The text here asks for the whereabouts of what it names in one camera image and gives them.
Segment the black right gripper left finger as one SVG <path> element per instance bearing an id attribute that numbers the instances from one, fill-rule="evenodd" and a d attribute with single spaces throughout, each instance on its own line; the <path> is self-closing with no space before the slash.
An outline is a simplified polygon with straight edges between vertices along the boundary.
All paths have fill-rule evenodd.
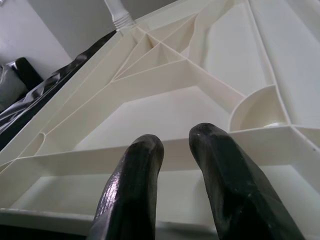
<path id="1" fill-rule="evenodd" d="M 131 143 L 106 182 L 88 240 L 155 240 L 163 159 L 164 146 L 156 135 Z"/>

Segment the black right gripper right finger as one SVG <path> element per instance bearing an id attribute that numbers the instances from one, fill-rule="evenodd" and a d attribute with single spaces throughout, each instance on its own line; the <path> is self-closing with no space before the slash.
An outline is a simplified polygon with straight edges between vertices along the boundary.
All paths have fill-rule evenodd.
<path id="1" fill-rule="evenodd" d="M 305 240 L 266 175 L 227 132 L 200 123 L 188 140 L 219 240 Z"/>

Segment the white plastic ribbed tabletop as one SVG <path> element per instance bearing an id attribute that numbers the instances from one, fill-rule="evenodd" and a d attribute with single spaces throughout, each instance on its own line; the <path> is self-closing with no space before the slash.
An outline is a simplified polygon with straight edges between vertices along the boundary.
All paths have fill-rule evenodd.
<path id="1" fill-rule="evenodd" d="M 85 235 L 127 147 L 153 134 L 156 219 L 212 228 L 199 123 L 230 133 L 320 238 L 320 0 L 179 0 L 115 34 L 0 151 L 0 225 Z"/>

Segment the white plastic table leg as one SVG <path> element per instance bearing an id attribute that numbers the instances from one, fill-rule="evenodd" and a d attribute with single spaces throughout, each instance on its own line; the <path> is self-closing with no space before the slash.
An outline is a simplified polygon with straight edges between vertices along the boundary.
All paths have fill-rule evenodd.
<path id="1" fill-rule="evenodd" d="M 111 14 L 112 22 L 117 31 L 121 31 L 136 24 L 121 0 L 104 0 L 104 2 Z"/>

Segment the black grey padded chair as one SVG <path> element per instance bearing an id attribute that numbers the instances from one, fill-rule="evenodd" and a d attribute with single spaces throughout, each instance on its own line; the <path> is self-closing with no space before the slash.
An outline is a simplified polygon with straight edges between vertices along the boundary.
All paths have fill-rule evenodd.
<path id="1" fill-rule="evenodd" d="M 0 64 L 0 113 L 44 80 L 25 57 Z"/>

